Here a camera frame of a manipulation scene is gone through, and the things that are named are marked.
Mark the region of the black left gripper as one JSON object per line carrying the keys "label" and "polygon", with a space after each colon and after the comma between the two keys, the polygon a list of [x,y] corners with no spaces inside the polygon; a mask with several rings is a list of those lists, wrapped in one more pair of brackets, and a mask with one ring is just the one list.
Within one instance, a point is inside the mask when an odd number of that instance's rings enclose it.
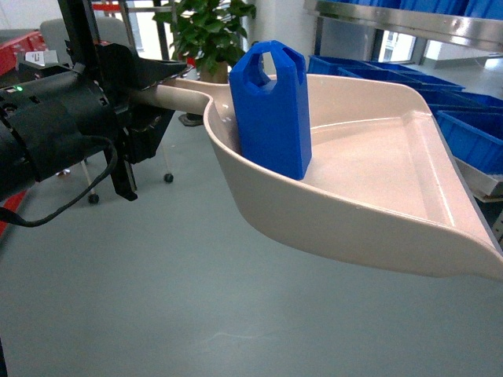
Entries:
{"label": "black left gripper", "polygon": [[[105,82],[116,89],[144,90],[188,69],[187,63],[177,60],[139,57],[136,49],[116,43],[99,44],[97,55]],[[114,99],[96,80],[97,71],[86,65],[41,66],[19,55],[17,73],[16,192],[103,152],[112,166],[109,176],[116,193],[135,200],[127,162],[140,163],[156,155],[174,110],[136,104],[123,127]]]}

